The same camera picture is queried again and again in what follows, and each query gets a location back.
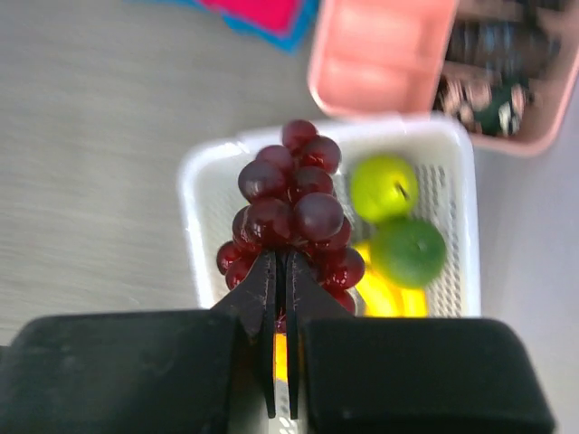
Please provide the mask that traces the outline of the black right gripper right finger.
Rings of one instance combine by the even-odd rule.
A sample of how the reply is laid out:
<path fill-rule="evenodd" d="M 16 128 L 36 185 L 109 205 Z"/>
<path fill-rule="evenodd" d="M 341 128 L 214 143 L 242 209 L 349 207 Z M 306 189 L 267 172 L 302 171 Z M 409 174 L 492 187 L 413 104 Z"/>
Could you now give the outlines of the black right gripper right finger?
<path fill-rule="evenodd" d="M 305 258 L 292 251 L 285 265 L 285 298 L 287 327 L 287 365 L 290 417 L 305 420 L 309 415 L 308 388 L 302 384 L 308 359 L 301 345 L 301 330 L 311 320 L 319 322 L 319 329 L 334 331 L 336 336 L 318 340 L 314 359 L 336 355 L 343 358 L 353 353 L 355 341 L 352 332 L 355 318 L 329 295 L 313 278 Z"/>

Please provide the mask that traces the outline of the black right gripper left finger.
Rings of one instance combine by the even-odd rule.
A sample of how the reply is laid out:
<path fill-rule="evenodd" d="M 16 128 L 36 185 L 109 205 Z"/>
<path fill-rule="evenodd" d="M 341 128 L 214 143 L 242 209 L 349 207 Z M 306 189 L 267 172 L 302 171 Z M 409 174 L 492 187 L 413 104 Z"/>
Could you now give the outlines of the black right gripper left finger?
<path fill-rule="evenodd" d="M 253 350 L 253 373 L 270 419 L 276 416 L 274 335 L 277 314 L 277 258 L 266 251 L 255 260 L 245 279 L 213 311 L 238 317 Z"/>

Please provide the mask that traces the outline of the yellow banana bunch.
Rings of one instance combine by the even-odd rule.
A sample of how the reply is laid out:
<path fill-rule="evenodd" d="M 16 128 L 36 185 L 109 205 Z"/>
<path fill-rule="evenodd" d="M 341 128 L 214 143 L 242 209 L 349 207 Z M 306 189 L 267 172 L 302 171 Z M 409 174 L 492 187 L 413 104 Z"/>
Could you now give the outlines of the yellow banana bunch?
<path fill-rule="evenodd" d="M 428 307 L 423 288 L 399 288 L 388 283 L 372 271 L 369 244 L 354 245 L 365 260 L 365 275 L 358 282 L 356 291 L 365 302 L 365 316 L 379 317 L 427 317 Z"/>

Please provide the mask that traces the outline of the red grape bunch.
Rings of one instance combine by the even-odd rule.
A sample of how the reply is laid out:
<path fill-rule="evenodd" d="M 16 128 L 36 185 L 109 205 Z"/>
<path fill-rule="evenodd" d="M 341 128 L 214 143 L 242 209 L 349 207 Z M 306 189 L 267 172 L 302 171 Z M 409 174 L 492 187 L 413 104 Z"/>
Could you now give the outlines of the red grape bunch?
<path fill-rule="evenodd" d="M 235 214 L 232 237 L 216 253 L 229 289 L 245 279 L 265 250 L 279 260 L 295 250 L 317 283 L 355 313 L 348 291 L 364 276 L 365 263 L 349 245 L 351 222 L 336 198 L 332 176 L 341 158 L 333 139 L 295 119 L 282 128 L 280 144 L 262 148 L 241 170 L 238 188 L 247 205 Z"/>

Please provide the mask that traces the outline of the dark green lime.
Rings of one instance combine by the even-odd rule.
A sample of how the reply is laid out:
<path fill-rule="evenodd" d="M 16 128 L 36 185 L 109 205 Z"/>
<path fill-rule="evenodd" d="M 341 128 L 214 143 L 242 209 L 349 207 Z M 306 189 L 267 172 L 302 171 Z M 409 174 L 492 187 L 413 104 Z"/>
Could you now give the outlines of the dark green lime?
<path fill-rule="evenodd" d="M 432 223 L 396 218 L 377 227 L 369 241 L 369 257 L 373 270 L 389 282 L 423 288 L 440 276 L 447 247 Z"/>

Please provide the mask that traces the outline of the green apple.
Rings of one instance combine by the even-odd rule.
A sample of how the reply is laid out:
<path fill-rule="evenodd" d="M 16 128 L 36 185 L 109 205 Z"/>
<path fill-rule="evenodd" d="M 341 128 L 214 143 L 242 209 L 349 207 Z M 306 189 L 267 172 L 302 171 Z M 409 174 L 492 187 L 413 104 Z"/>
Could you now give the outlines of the green apple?
<path fill-rule="evenodd" d="M 360 160 L 351 173 L 349 191 L 354 211 L 371 223 L 410 215 L 420 197 L 413 167 L 391 154 Z"/>

